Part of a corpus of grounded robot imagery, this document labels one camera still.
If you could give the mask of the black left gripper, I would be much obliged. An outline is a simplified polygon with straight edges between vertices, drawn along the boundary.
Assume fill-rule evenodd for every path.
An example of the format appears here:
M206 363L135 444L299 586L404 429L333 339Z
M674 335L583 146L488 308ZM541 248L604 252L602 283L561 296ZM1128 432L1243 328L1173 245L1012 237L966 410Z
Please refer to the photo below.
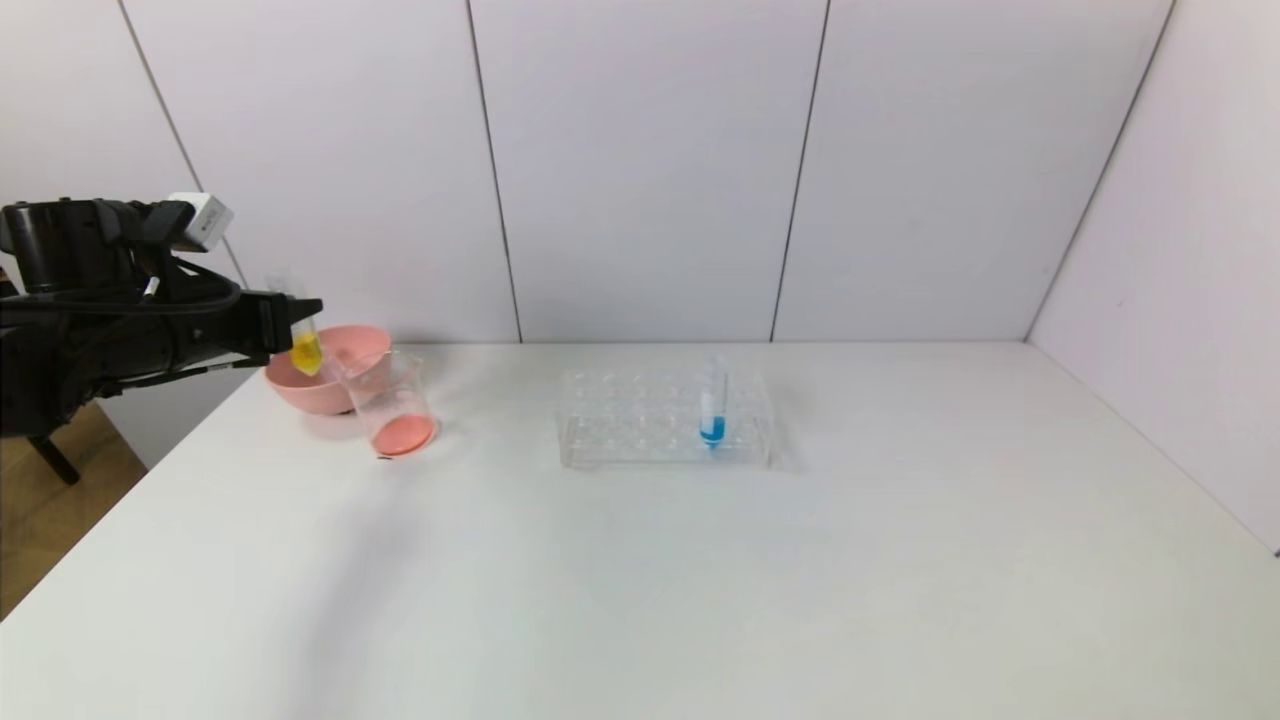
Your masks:
M270 357L291 347L291 325L323 309L320 299L246 291L229 307L197 315L192 320L192 342L210 351Z

